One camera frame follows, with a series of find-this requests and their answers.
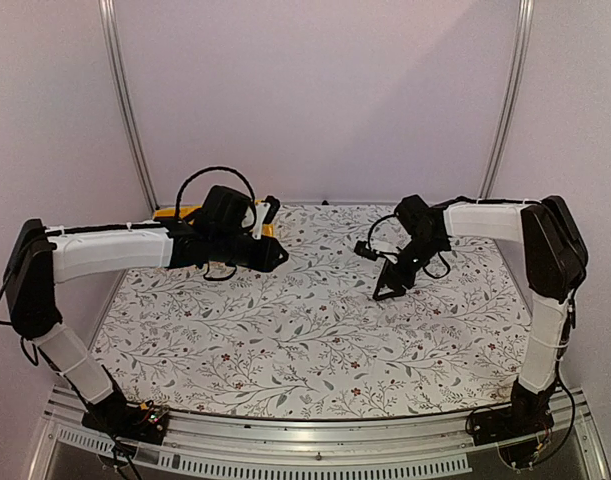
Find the right aluminium post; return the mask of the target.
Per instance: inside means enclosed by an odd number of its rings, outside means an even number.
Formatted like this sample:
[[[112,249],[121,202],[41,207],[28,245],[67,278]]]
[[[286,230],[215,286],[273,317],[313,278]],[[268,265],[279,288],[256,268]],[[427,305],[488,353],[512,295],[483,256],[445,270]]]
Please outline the right aluminium post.
[[[490,155],[478,193],[478,196],[483,199],[491,197],[501,169],[527,60],[533,15],[534,1],[520,0],[509,75]]]

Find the left aluminium post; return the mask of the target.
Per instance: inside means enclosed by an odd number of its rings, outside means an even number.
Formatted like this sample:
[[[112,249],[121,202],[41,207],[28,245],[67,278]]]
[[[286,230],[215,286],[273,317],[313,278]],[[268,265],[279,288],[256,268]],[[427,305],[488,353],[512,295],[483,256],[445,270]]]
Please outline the left aluminium post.
[[[136,178],[148,209],[154,212],[159,207],[159,203],[146,161],[129,91],[127,72],[120,43],[116,5],[112,0],[100,0],[98,6],[110,73],[128,148],[134,163]]]

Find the front aluminium frame rail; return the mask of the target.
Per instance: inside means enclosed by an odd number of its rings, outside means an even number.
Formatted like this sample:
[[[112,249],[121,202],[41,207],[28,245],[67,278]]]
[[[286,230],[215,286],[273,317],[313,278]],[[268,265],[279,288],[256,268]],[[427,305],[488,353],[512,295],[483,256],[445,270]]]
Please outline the front aluminium frame rail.
[[[581,390],[550,402],[551,429],[481,444],[469,411],[288,421],[173,411],[161,444],[116,450],[55,388],[39,423],[32,479],[609,479]]]

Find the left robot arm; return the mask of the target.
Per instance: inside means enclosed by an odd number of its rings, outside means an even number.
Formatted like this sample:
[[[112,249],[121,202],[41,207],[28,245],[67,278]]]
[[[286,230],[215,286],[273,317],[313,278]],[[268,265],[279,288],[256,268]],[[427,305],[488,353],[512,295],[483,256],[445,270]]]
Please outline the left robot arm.
[[[9,324],[31,342],[91,405],[113,434],[133,426],[133,412],[113,395],[119,388],[80,338],[63,323],[55,287],[83,276],[137,268],[202,268],[222,263],[268,273],[289,255],[264,232],[280,208],[273,196],[257,201],[214,186],[203,204],[186,215],[141,223],[48,228],[38,219],[22,226],[4,271],[0,300]]]

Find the floral tablecloth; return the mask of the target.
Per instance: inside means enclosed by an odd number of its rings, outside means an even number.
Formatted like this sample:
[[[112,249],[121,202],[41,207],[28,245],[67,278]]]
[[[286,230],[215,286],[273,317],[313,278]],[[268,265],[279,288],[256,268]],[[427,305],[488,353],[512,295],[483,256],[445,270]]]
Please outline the floral tablecloth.
[[[213,266],[128,272],[93,345],[132,400],[295,419],[383,418],[505,402],[530,318],[497,244],[458,238],[404,297],[372,297],[386,206],[286,205],[289,259],[270,274]]]

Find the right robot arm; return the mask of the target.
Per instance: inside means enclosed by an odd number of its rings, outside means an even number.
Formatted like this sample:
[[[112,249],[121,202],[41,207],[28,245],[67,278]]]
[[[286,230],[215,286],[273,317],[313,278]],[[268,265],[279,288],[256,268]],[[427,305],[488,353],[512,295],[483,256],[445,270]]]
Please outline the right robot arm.
[[[530,337],[511,392],[511,407],[502,427],[522,436],[540,420],[553,391],[560,386],[559,362],[576,325],[576,294],[587,277],[589,254],[565,200],[471,199],[459,196],[428,205],[420,196],[403,198],[391,218],[409,235],[399,248],[372,238],[357,242],[356,254],[385,263],[373,298],[401,297],[419,271],[448,252],[452,240],[483,237],[522,245],[532,296]]]

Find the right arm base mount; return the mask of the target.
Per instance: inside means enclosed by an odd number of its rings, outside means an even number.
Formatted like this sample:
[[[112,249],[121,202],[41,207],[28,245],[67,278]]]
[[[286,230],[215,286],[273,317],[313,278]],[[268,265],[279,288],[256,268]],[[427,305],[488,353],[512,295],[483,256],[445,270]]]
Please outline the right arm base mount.
[[[465,421],[465,431],[475,446],[495,445],[500,460],[518,471],[532,468],[549,446],[554,419],[548,406],[529,414],[526,405],[478,407]]]

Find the aluminium post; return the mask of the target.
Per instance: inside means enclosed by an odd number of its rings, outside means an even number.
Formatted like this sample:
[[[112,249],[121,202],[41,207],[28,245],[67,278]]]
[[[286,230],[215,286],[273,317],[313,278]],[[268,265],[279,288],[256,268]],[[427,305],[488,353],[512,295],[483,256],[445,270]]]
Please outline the aluminium post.
[[[483,199],[491,197],[501,169],[527,60],[533,15],[534,1],[520,0],[509,75],[490,155],[478,193],[478,196]]]
[[[98,6],[110,73],[128,148],[134,163],[136,178],[148,209],[154,212],[159,207],[159,203],[146,161],[129,91],[127,72],[120,43],[116,5],[112,0],[100,0]]]

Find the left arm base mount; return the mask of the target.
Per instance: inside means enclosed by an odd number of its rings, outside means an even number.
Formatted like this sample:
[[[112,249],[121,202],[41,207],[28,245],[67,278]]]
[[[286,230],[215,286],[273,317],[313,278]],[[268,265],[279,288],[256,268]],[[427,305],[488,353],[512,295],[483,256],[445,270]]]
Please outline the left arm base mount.
[[[110,395],[98,404],[87,404],[82,426],[110,437],[162,445],[169,424],[170,409],[152,401],[128,402]]]

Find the left yellow bin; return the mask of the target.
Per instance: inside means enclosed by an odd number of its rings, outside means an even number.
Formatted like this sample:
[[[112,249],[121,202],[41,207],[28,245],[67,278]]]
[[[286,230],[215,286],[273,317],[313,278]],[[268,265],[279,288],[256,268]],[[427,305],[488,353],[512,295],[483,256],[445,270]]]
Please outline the left yellow bin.
[[[191,213],[201,208],[200,205],[191,205],[191,206],[181,206],[179,208],[179,217],[185,218]],[[174,207],[161,208],[154,212],[152,219],[159,220],[161,218],[174,217],[176,214],[176,209]]]

